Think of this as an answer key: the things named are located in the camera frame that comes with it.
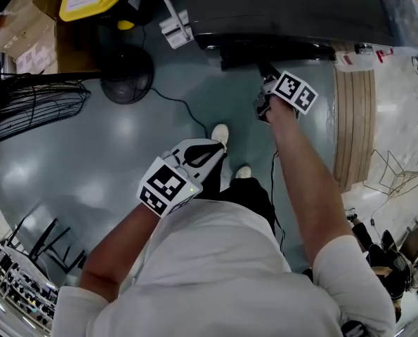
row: black cable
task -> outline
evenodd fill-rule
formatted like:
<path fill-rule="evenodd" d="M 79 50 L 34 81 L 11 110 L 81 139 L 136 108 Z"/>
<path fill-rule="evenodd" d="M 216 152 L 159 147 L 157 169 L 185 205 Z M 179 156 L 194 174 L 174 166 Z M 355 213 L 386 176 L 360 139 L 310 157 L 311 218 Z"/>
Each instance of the black cable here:
<path fill-rule="evenodd" d="M 379 232 L 377 231 L 377 228 L 376 228 L 376 222 L 374 221 L 374 219 L 373 219 L 373 216 L 374 216 L 374 214 L 377 212 L 377 210 L 379 210 L 381 207 L 383 207 L 383 206 L 385 206 L 386 205 L 386 203 L 389 201 L 390 199 L 387 199 L 382 205 L 380 205 L 379 207 L 377 207 L 377 209 L 375 209 L 373 212 L 372 212 L 372 214 L 371 214 L 371 220 L 370 220 L 370 223 L 371 223 L 371 226 L 374 228 L 374 230 L 376 231 L 376 233 L 377 233 L 377 236 L 379 236 L 379 239 L 381 239 L 381 237 L 380 237 L 380 234 L 379 234 Z"/>
<path fill-rule="evenodd" d="M 271 198 L 270 200 L 271 200 L 271 205 L 273 205 L 274 210 L 275 210 L 275 207 L 274 207 L 274 170 L 275 170 L 275 160 L 277 156 L 279 156 L 279 151 L 276 150 L 276 152 L 273 155 L 273 159 L 271 160 Z M 280 231 L 282 233 L 279 246 L 280 246 L 280 251 L 284 253 L 283 250 L 284 250 L 285 230 L 282 228 L 276 215 L 275 215 L 275 222 L 277 223 L 277 226 L 280 228 Z"/>
<path fill-rule="evenodd" d="M 183 103 L 184 105 L 185 105 L 185 107 L 186 107 L 186 109 L 187 109 L 187 112 L 188 112 L 188 114 L 190 115 L 190 117 L 192 118 L 192 120 L 194 121 L 194 122 L 196 122 L 198 125 L 200 125 L 203 129 L 204 129 L 204 135 L 205 135 L 205 137 L 206 138 L 209 138 L 209 133 L 207 132 L 207 127 L 202 123 L 202 122 L 200 122 L 198 119 L 196 119 L 194 116 L 193 116 L 193 114 L 192 114 L 192 111 L 190 110 L 190 106 L 188 106 L 188 104 L 187 104 L 187 102 L 186 101 L 184 101 L 184 100 L 179 100 L 179 99 L 177 99 L 177 98 L 168 98 L 168 97 L 166 97 L 166 96 L 164 96 L 164 95 L 162 95 L 159 91 L 157 91 L 157 89 L 156 88 L 151 88 L 151 91 L 154 91 L 158 96 L 160 96 L 161 98 L 163 98 L 163 99 L 165 99 L 165 100 L 170 100 L 170 101 L 175 101 L 175 102 L 177 102 L 177 103 Z"/>
<path fill-rule="evenodd" d="M 145 40 L 146 40 L 146 30 L 144 26 L 141 27 L 141 31 L 143 31 L 143 40 L 141 42 L 141 48 L 143 48 L 145 46 Z"/>

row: hand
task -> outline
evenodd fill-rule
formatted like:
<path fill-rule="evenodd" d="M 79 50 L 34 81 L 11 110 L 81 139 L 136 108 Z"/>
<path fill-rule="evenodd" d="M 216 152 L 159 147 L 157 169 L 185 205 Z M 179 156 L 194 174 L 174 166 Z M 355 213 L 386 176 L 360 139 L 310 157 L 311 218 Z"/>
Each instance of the hand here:
<path fill-rule="evenodd" d="M 270 109 L 266 112 L 266 119 L 274 126 L 295 120 L 293 107 L 276 95 L 270 98 Z"/>

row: white shoe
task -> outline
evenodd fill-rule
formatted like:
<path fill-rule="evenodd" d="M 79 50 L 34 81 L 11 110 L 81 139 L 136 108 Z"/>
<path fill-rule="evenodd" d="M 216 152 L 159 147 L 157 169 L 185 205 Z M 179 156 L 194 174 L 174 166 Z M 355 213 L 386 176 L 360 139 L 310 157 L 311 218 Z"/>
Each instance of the white shoe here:
<path fill-rule="evenodd" d="M 218 124 L 211 132 L 211 139 L 222 143 L 224 152 L 228 150 L 229 129 L 225 124 Z"/>
<path fill-rule="evenodd" d="M 412 56 L 412 64 L 413 64 L 415 72 L 418 75 L 418 58 L 416 56 Z"/>
<path fill-rule="evenodd" d="M 235 178 L 251 178 L 251 168 L 246 165 L 240 168 L 240 170 L 237 171 L 235 174 Z"/>

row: black fan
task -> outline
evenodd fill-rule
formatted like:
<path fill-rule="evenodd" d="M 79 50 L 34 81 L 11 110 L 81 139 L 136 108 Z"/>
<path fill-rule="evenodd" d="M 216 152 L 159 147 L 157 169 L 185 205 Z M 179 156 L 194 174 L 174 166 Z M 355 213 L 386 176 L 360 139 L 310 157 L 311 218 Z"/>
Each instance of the black fan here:
<path fill-rule="evenodd" d="M 90 96 L 80 81 L 85 78 L 85 74 L 12 74 L 1 78 L 0 73 L 0 142 L 79 114 Z"/>
<path fill-rule="evenodd" d="M 109 100 L 122 105 L 136 103 L 151 89 L 154 65 L 142 48 L 122 45 L 103 60 L 101 87 Z"/>

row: gray floor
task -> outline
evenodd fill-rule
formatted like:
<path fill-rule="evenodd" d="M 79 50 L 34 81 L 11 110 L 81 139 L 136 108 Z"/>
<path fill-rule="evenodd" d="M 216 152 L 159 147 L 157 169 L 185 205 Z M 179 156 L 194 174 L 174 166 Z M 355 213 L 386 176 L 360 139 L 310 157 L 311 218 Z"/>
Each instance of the gray floor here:
<path fill-rule="evenodd" d="M 226 123 L 230 168 L 250 164 L 253 176 L 269 191 L 275 146 L 269 127 L 256 120 L 252 108 L 261 83 L 258 70 L 222 72 L 195 42 L 173 50 L 157 23 L 149 24 L 146 32 L 145 50 L 155 63 L 154 87 L 186 100 L 209 130 Z M 125 41 L 137 44 L 142 38 L 141 29 L 124 35 Z M 332 169 L 332 66 L 325 62 L 275 66 L 305 79 L 320 94 L 300 123 Z M 154 92 L 134 105 L 116 105 L 103 95 L 98 81 L 86 86 L 93 95 L 78 117 L 0 143 L 0 208 L 11 225 L 31 211 L 26 228 L 21 229 L 27 246 L 57 217 L 90 251 L 137 205 L 138 181 L 152 160 L 182 139 L 203 135 L 182 104 L 165 101 Z M 305 258 L 278 164 L 275 176 L 275 207 L 286 231 L 285 255 L 295 270 L 301 270 Z M 60 284 L 56 269 L 49 267 L 49 272 Z"/>

